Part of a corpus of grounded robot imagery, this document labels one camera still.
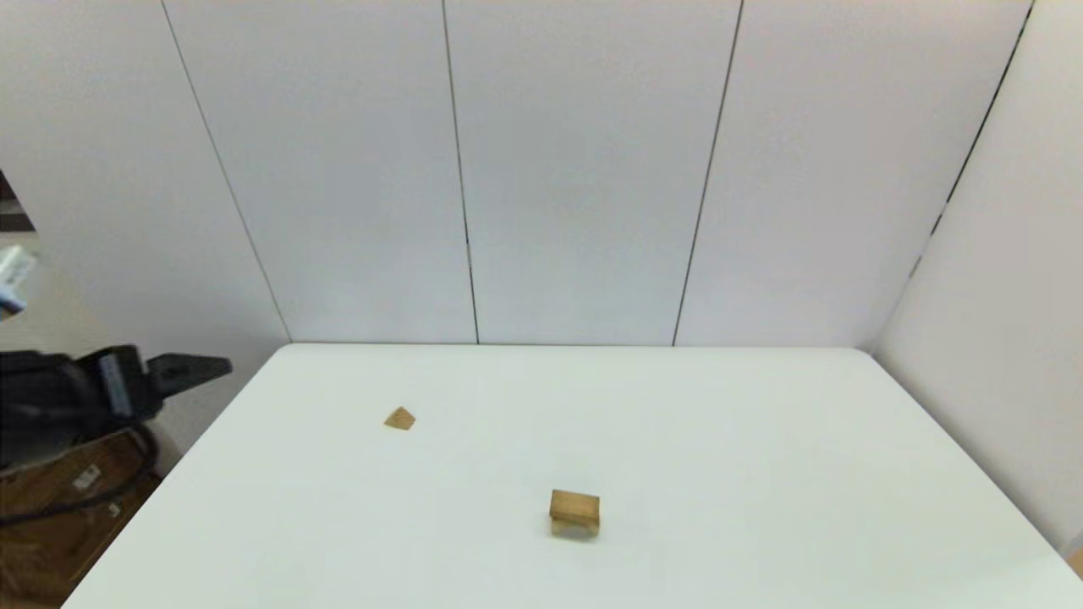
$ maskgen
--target white partition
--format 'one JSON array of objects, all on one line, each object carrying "label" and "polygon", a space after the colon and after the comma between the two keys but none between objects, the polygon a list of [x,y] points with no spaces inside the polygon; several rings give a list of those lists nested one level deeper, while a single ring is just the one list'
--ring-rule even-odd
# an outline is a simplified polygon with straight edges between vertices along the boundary
[{"label": "white partition", "polygon": [[114,342],[226,355],[167,405],[191,445],[287,342],[161,4],[0,7],[0,167]]},{"label": "white partition", "polygon": [[441,3],[166,7],[293,339],[473,342]]},{"label": "white partition", "polygon": [[1083,546],[1081,33],[1083,3],[1034,5],[876,349],[1066,555]]},{"label": "white partition", "polygon": [[668,345],[739,2],[446,5],[481,341]]},{"label": "white partition", "polygon": [[677,345],[870,347],[1028,8],[748,0]]}]

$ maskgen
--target tabletop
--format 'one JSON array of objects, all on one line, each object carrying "label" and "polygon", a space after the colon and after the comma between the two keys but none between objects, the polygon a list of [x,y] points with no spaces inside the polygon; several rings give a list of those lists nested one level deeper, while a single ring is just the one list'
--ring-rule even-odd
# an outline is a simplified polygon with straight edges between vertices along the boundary
[{"label": "tabletop", "polygon": [[[551,535],[553,489],[601,497],[597,537]],[[292,345],[65,608],[666,605],[1079,609],[1083,583],[859,351]]]}]

